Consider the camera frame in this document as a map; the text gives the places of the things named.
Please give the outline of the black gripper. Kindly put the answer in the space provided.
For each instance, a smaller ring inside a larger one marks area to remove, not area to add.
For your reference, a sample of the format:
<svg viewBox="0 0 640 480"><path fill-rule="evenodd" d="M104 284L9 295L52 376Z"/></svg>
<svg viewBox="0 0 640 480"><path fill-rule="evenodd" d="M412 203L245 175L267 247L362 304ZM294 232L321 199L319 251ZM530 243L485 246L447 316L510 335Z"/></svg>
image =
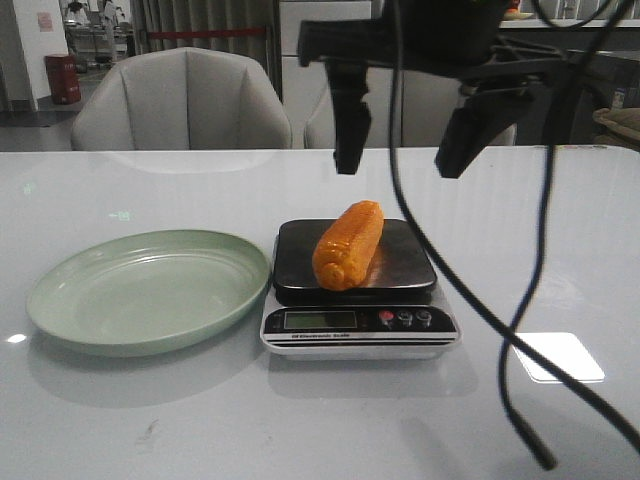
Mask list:
<svg viewBox="0 0 640 480"><path fill-rule="evenodd" d="M550 82L567 65L566 55L502 35L508 7L507 1L386 1L377 18L302 21L300 64L325 63L337 173L357 173L368 138L368 66L399 64L461 81L532 76ZM459 97L435 158L443 178L459 178L487 146L514 145L517 124L535 100L528 87L500 83L463 83Z"/></svg>

